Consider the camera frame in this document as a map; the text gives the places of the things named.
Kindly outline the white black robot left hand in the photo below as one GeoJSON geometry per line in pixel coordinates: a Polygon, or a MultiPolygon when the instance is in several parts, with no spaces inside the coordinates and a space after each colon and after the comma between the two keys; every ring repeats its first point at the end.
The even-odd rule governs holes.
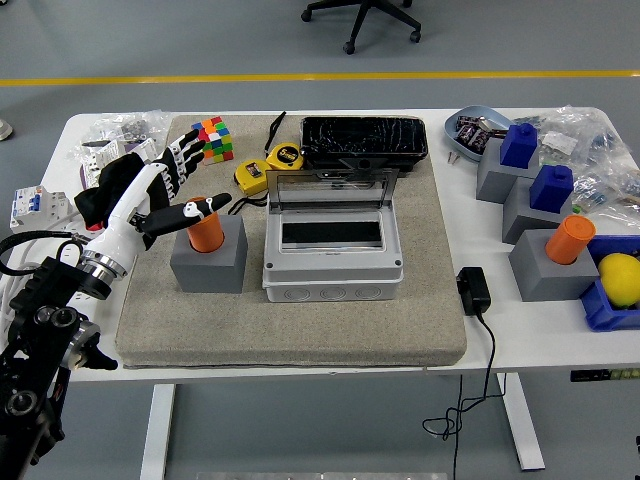
{"type": "Polygon", "coordinates": [[[155,159],[129,152],[107,164],[98,185],[75,197],[85,225],[103,228],[85,247],[79,266],[121,278],[157,237],[193,226],[228,204],[228,193],[172,203],[204,159],[204,145],[192,130],[155,159]]]}

